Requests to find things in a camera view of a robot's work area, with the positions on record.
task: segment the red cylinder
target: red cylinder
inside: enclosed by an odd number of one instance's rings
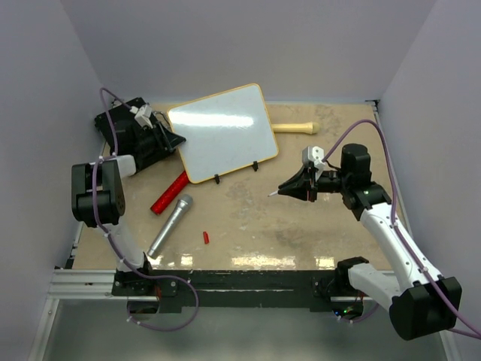
[[[161,214],[188,183],[189,177],[187,177],[186,171],[183,171],[160,198],[156,200],[152,207],[150,207],[150,210],[157,215]]]

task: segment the wooden table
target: wooden table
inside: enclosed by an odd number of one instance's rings
[[[153,105],[166,110],[166,105]],[[315,203],[267,195],[301,167],[301,151],[318,145],[325,152],[356,120],[372,119],[370,105],[269,104],[272,123],[319,122],[316,135],[276,134],[279,155],[202,184],[189,184],[194,205],[168,239],[154,268],[187,269],[332,269],[337,261],[363,256],[381,270],[390,269],[367,230],[343,205],[338,194],[319,194]],[[371,154],[373,180],[390,194],[386,161],[375,129],[361,125],[345,143],[361,143]],[[340,147],[330,158],[340,162]],[[160,216],[150,206],[183,171],[178,153],[123,180],[126,219],[138,245],[149,248],[176,201]],[[207,231],[210,243],[204,244]],[[107,242],[83,227],[74,268],[114,269]]]

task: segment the whiteboard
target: whiteboard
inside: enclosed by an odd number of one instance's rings
[[[249,84],[168,111],[192,183],[274,158],[278,153],[259,85]]]

